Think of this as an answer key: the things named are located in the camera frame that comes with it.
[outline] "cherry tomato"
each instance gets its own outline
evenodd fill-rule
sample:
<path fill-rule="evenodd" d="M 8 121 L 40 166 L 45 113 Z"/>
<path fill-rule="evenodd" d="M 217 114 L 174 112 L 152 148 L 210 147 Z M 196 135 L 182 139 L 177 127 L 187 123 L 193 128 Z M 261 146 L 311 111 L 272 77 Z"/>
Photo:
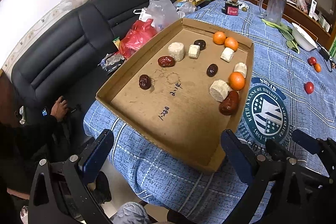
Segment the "cherry tomato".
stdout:
<path fill-rule="evenodd" d="M 310 66 L 313 66 L 313 65 L 315 65 L 317 63 L 317 60 L 316 60 L 316 58 L 315 57 L 310 57 L 310 58 L 308 58 L 308 64 L 310 65 Z"/>
<path fill-rule="evenodd" d="M 304 89 L 307 92 L 307 94 L 311 94 L 314 91 L 314 84 L 312 82 L 307 82 L 304 85 Z"/>

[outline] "screw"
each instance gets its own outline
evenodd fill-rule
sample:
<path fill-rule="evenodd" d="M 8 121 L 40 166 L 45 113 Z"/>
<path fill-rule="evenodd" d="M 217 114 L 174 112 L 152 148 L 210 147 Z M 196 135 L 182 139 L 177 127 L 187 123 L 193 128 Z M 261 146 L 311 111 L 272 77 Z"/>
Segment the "screw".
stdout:
<path fill-rule="evenodd" d="M 265 161 L 266 157 L 264 155 L 260 154 L 260 155 L 257 156 L 257 160 L 259 160 L 259 161 Z"/>
<path fill-rule="evenodd" d="M 76 160 L 78 160 L 78 156 L 77 155 L 70 156 L 70 161 L 71 162 L 75 162 Z"/>
<path fill-rule="evenodd" d="M 296 159 L 290 158 L 288 161 L 291 165 L 296 164 Z"/>
<path fill-rule="evenodd" d="M 47 163 L 47 160 L 46 159 L 42 159 L 40 160 L 40 165 L 43 166 Z"/>

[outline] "glass pitcher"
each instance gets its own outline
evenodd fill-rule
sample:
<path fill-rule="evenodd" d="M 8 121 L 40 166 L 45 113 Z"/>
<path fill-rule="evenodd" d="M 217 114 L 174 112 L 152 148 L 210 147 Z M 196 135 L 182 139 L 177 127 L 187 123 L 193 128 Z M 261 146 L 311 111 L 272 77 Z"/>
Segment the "glass pitcher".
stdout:
<path fill-rule="evenodd" d="M 260 15 L 267 21 L 273 22 L 275 24 L 280 24 L 282 15 L 284 13 L 284 8 L 286 5 L 286 0 L 269 0 L 266 13 L 261 11 L 262 4 L 264 0 L 259 1 Z"/>

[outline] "black jar with red label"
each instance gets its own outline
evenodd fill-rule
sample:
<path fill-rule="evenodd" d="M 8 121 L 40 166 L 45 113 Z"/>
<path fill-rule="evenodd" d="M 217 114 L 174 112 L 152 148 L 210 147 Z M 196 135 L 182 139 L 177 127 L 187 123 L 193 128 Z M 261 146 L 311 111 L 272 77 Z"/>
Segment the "black jar with red label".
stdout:
<path fill-rule="evenodd" d="M 237 16 L 239 11 L 239 4 L 237 1 L 238 0 L 227 0 L 222 12 L 230 16 Z"/>

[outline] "blue checkered tablecloth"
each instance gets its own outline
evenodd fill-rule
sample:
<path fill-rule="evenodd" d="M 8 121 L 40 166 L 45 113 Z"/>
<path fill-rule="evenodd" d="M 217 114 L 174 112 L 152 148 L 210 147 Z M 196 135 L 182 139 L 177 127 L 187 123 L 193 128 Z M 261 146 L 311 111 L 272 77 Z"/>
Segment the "blue checkered tablecloth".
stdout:
<path fill-rule="evenodd" d="M 224 1 L 216 0 L 188 17 L 236 31 L 255 44 L 253 78 L 236 135 L 256 153 L 263 153 L 266 140 L 274 138 L 301 165 L 326 175 L 316 155 L 291 141 L 291 132 L 299 128 L 314 138 L 336 138 L 336 72 L 328 72 L 317 50 L 300 49 L 300 54 L 289 50 L 279 31 L 260 20 L 257 6 L 246 2 L 247 12 L 228 16 L 221 12 Z M 310 56 L 317 58 L 322 72 L 315 72 L 307 64 Z M 310 95 L 303 88 L 307 81 L 315 86 Z M 171 208 L 197 223 L 222 223 L 247 188 L 228 160 L 213 174 L 197 171 L 145 140 L 96 101 L 85 115 L 84 129 L 87 135 L 97 138 L 105 128 L 115 136 L 110 162 L 138 197 L 148 203 Z M 270 187 L 254 221 L 263 214 Z"/>

